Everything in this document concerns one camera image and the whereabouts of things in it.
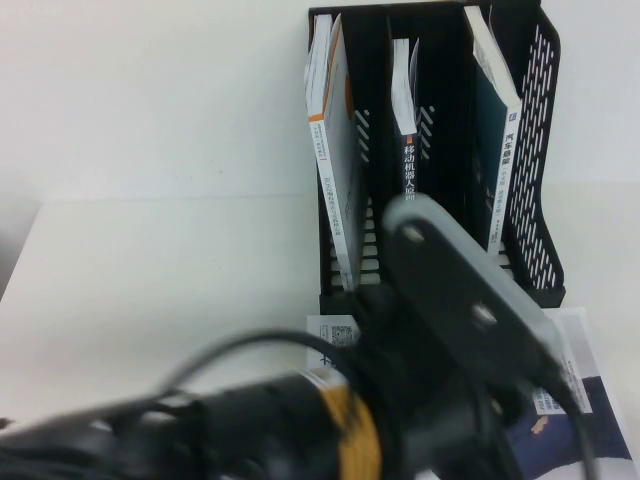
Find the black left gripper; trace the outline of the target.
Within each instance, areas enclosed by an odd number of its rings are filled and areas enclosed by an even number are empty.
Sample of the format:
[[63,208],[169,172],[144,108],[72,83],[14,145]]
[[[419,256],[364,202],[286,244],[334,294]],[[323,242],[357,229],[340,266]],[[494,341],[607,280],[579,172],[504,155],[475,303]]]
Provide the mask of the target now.
[[374,428],[387,479],[520,479],[506,431],[556,388],[556,331],[524,291],[417,307],[391,289],[349,297],[349,427]]

